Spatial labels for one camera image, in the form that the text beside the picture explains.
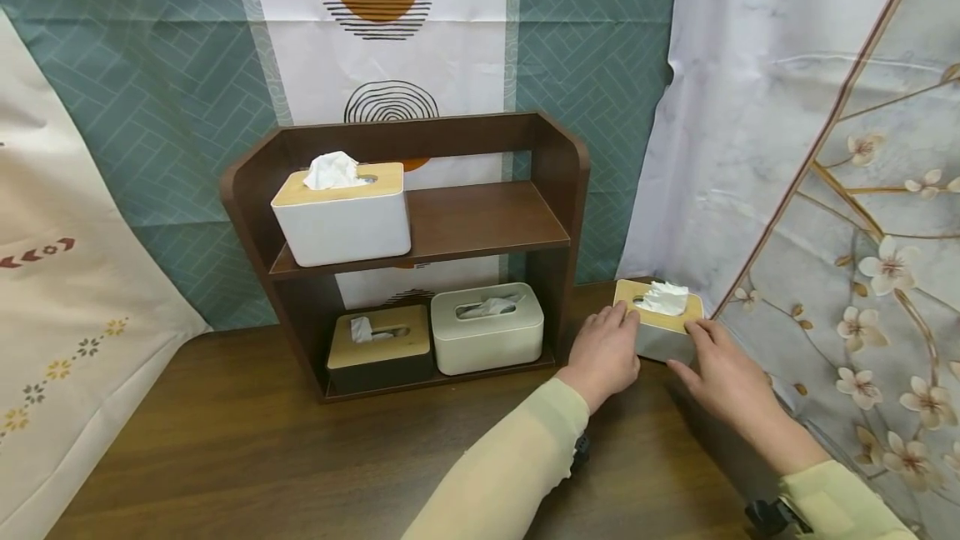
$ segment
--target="herringbone pattern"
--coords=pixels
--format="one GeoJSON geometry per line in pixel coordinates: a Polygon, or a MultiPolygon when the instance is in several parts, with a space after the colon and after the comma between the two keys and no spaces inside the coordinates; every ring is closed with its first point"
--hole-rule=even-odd
{"type": "Polygon", "coordinates": [[[241,1],[0,1],[160,268],[216,328],[271,322],[217,190],[276,124],[241,1]]]}
{"type": "MultiPolygon", "coordinates": [[[[520,0],[517,110],[543,109],[590,148],[577,281],[612,279],[654,109],[669,80],[673,0],[520,0]]],[[[514,172],[527,164],[518,159],[514,172]]]]}

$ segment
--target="floral curtain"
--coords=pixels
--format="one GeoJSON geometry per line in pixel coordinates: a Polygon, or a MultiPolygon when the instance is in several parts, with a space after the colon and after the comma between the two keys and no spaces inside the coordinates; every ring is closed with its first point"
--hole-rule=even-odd
{"type": "Polygon", "coordinates": [[[960,0],[892,0],[718,316],[921,538],[960,522],[960,0]]]}

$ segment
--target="person's left hand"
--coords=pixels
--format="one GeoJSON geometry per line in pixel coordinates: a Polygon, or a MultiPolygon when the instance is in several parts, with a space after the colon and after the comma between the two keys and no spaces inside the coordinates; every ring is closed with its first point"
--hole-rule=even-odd
{"type": "Polygon", "coordinates": [[[583,322],[573,340],[569,364],[557,371],[557,378],[577,391],[594,414],[604,401],[637,381],[637,330],[640,314],[627,313],[627,303],[602,311],[583,322]]]}

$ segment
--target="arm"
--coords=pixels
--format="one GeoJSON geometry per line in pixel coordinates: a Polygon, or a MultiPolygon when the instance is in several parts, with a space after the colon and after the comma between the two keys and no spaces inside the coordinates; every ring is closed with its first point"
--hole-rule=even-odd
{"type": "Polygon", "coordinates": [[[590,315],[570,364],[460,457],[403,540],[523,538],[543,497],[570,477],[589,415],[637,380],[639,317],[626,311],[620,304],[590,315]]]}
{"type": "Polygon", "coordinates": [[[783,501],[822,540],[916,540],[860,478],[834,462],[787,415],[766,374],[719,323],[689,323],[700,373],[667,365],[701,405],[730,425],[781,476],[783,501]]]}

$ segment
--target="shelf board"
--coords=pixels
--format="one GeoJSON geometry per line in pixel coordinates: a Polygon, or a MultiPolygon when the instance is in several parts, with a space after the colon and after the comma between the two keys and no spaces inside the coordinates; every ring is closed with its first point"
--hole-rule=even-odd
{"type": "Polygon", "coordinates": [[[395,268],[570,245],[567,231],[529,181],[408,191],[407,209],[412,248],[406,255],[299,267],[284,243],[270,269],[271,279],[395,268]]]}
{"type": "Polygon", "coordinates": [[[365,390],[350,394],[338,394],[333,387],[333,382],[327,385],[327,396],[324,402],[334,403],[338,401],[347,401],[354,398],[363,398],[366,396],[377,396],[378,394],[397,393],[400,390],[415,390],[417,388],[430,388],[434,386],[443,386],[446,383],[468,382],[470,380],[480,380],[480,378],[490,378],[493,376],[504,375],[508,373],[520,373],[524,371],[535,371],[537,369],[555,368],[556,362],[553,352],[546,344],[543,345],[543,354],[535,362],[512,365],[510,367],[500,367],[499,369],[486,369],[484,371],[474,371],[459,376],[444,376],[440,371],[434,370],[433,377],[423,382],[406,383],[403,386],[379,388],[377,390],[365,390]]]}

